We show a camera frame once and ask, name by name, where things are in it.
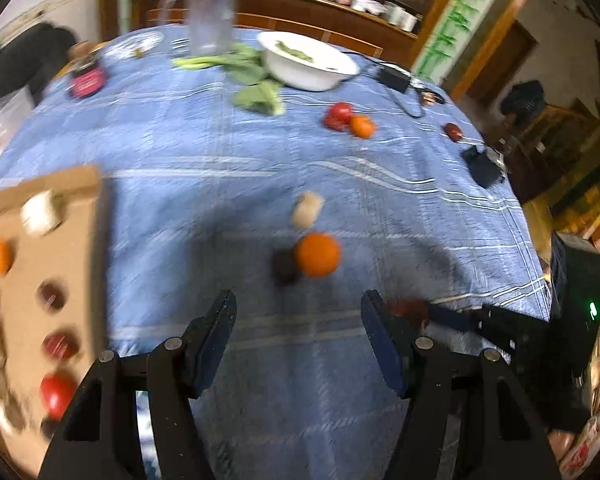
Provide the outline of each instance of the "white bowl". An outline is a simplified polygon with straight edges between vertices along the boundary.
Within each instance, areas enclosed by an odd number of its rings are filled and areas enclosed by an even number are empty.
[[[301,34],[271,30],[258,34],[258,41],[265,49],[267,69],[276,79],[294,88],[322,92],[360,72],[356,63],[337,48]],[[276,46],[279,41],[293,50],[304,52],[314,59],[313,62],[280,50]]]

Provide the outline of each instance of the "bowl rim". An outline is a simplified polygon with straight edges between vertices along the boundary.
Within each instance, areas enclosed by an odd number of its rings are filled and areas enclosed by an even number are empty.
[[[305,61],[304,59],[300,59],[299,57],[292,56],[291,54],[286,53],[284,50],[278,49],[276,46],[272,47],[270,45],[263,43],[263,41],[262,41],[263,36],[273,36],[273,35],[278,35],[278,34],[291,34],[293,36],[299,36],[300,38],[307,38],[308,40],[317,41],[318,43],[321,43],[321,44],[325,45],[326,47],[333,49],[339,55],[347,57],[350,60],[350,62],[352,63],[352,66],[354,68],[352,68],[352,70],[338,70],[335,68],[322,68],[320,66],[315,66],[314,63],[310,63],[309,61]],[[331,45],[329,43],[325,43],[323,41],[316,40],[315,38],[311,38],[309,36],[304,36],[303,34],[296,34],[295,32],[287,32],[286,30],[263,30],[262,32],[260,32],[257,35],[256,39],[258,40],[258,43],[260,43],[260,45],[265,50],[272,52],[273,54],[277,54],[278,56],[284,57],[285,59],[288,59],[290,61],[294,61],[296,63],[305,65],[307,67],[311,67],[314,70],[319,70],[320,72],[325,72],[327,74],[339,74],[339,75],[344,75],[344,76],[355,76],[360,73],[360,67],[351,58],[351,56],[349,56],[348,54],[345,54],[341,50],[338,50],[337,48],[335,48],[333,45]]]

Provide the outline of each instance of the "pitcher handle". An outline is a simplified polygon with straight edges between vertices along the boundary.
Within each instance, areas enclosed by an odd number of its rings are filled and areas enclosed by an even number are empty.
[[[160,0],[160,14],[158,15],[158,28],[164,34],[164,39],[162,40],[164,53],[170,55],[173,51],[173,46],[171,44],[171,39],[166,30],[166,25],[168,24],[168,15],[170,10],[173,8],[173,4],[176,0]]]

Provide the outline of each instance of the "green vegetable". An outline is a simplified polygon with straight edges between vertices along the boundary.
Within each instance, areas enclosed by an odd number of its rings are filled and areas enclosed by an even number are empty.
[[[309,63],[313,63],[314,62],[314,58],[313,57],[308,56],[307,54],[305,54],[301,50],[294,50],[292,48],[289,48],[282,41],[277,41],[276,42],[276,47],[278,47],[282,52],[286,52],[290,56],[298,57],[299,59],[302,59],[303,61],[308,61]]]
[[[220,65],[235,82],[248,85],[234,95],[236,106],[272,115],[282,115],[285,112],[285,104],[278,95],[280,84],[267,79],[269,72],[262,66],[262,53],[252,46],[234,43],[233,51],[223,56],[174,59],[173,63],[187,70]]]
[[[282,115],[285,112],[285,104],[280,100],[279,90],[279,83],[266,79],[240,90],[234,96],[234,105],[270,115]]]

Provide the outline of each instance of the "wooden door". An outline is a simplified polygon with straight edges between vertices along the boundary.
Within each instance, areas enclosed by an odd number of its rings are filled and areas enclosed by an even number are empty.
[[[514,22],[467,93],[484,107],[490,107],[537,43],[526,28]]]

